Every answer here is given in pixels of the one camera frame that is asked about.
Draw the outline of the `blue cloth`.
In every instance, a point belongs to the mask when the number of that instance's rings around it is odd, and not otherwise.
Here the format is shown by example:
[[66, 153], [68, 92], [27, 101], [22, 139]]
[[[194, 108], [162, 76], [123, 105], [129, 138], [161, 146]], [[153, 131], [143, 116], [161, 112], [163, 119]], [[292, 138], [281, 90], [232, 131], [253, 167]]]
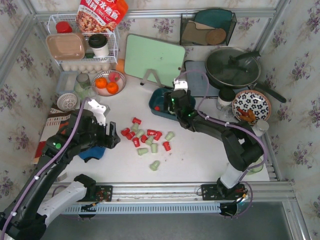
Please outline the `blue cloth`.
[[105, 150], [105, 147], [95, 146], [80, 152], [78, 156], [87, 163], [91, 159], [100, 160], [103, 157]]

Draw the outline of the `teal plastic storage basket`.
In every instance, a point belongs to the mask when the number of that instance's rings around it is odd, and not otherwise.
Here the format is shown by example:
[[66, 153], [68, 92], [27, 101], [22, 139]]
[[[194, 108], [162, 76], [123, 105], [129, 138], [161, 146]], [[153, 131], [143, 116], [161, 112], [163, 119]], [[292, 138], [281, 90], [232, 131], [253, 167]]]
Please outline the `teal plastic storage basket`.
[[[169, 112], [164, 110], [164, 93], [171, 92], [172, 90], [169, 90], [166, 88], [156, 89], [152, 93], [148, 105], [149, 105], [151, 112], [154, 115], [162, 117], [162, 118], [166, 118], [169, 120], [178, 121], [174, 114], [170, 114]], [[190, 118], [195, 118], [198, 115], [197, 111], [195, 110], [196, 100], [194, 99], [193, 96], [191, 96], [191, 98], [192, 98], [192, 105], [194, 107], [194, 113], [190, 116]], [[158, 106], [160, 108], [160, 111], [155, 110], [156, 106]]]

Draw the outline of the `red capsule top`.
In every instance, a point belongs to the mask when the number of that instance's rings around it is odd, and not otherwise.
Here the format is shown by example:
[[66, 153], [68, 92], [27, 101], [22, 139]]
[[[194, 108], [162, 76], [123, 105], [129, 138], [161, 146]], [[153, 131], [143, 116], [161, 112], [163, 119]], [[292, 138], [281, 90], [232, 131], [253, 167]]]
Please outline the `red capsule top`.
[[142, 123], [142, 121], [141, 121], [139, 118], [134, 117], [134, 118], [132, 119], [132, 123], [133, 123], [133, 124], [138, 124], [138, 125], [140, 125], [140, 124]]

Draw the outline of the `clear plastic cup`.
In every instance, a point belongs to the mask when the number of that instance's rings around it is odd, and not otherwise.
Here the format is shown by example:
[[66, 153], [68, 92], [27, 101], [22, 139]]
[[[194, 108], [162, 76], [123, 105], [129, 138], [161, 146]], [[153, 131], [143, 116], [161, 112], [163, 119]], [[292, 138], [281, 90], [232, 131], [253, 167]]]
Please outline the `clear plastic cup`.
[[231, 106], [224, 106], [219, 115], [220, 119], [225, 122], [232, 122], [235, 119], [235, 115], [233, 113]]

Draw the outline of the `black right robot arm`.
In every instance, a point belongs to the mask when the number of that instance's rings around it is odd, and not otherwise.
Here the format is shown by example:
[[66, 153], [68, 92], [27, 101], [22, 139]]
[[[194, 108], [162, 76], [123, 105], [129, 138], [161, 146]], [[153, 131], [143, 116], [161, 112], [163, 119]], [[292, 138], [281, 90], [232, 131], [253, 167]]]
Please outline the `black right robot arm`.
[[185, 80], [175, 79], [174, 89], [165, 94], [165, 103], [180, 126], [191, 132], [209, 135], [223, 143], [228, 166], [216, 184], [221, 195], [227, 195], [260, 157], [267, 159], [266, 148], [251, 126], [245, 122], [226, 122], [196, 110]]

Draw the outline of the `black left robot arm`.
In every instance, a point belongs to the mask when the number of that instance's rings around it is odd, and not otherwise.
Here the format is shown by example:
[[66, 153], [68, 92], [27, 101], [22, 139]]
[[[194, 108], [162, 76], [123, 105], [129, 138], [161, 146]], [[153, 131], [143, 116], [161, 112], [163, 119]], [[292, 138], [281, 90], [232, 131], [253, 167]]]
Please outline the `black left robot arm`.
[[49, 224], [69, 205], [91, 198], [96, 192], [96, 181], [80, 174], [62, 192], [49, 201], [44, 198], [57, 177], [78, 154], [95, 147], [113, 149], [120, 141], [116, 123], [106, 123], [101, 106], [85, 109], [86, 98], [80, 109], [70, 113], [67, 124], [44, 145], [38, 163], [26, 184], [13, 202], [0, 214], [3, 240], [39, 240]]

